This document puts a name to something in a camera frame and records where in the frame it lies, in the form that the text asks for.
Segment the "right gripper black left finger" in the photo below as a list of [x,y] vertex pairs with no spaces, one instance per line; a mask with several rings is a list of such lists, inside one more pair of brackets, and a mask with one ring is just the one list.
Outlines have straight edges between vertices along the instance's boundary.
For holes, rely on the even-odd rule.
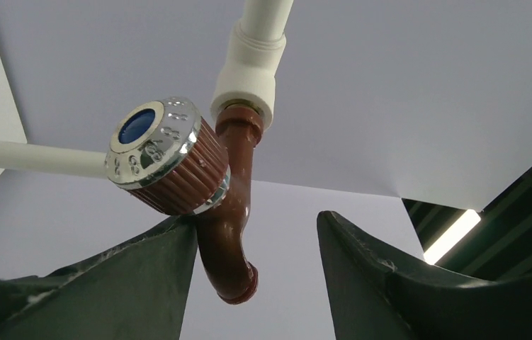
[[0,279],[0,339],[178,339],[196,252],[195,227],[169,217],[47,276]]

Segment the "red-brown water faucet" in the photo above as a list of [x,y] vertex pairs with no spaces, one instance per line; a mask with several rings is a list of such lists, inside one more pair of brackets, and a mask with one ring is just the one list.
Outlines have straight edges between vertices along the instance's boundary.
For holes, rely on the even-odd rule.
[[238,305],[258,287],[243,233],[251,212],[254,149],[264,122],[234,102],[210,126],[187,98],[150,101],[117,125],[104,161],[108,180],[159,213],[196,229],[206,275],[221,300]]

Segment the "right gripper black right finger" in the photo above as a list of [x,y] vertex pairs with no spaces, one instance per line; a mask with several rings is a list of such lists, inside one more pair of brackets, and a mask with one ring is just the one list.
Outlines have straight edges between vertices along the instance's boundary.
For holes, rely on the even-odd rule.
[[337,339],[532,339],[532,273],[455,273],[334,211],[318,214],[317,234]]

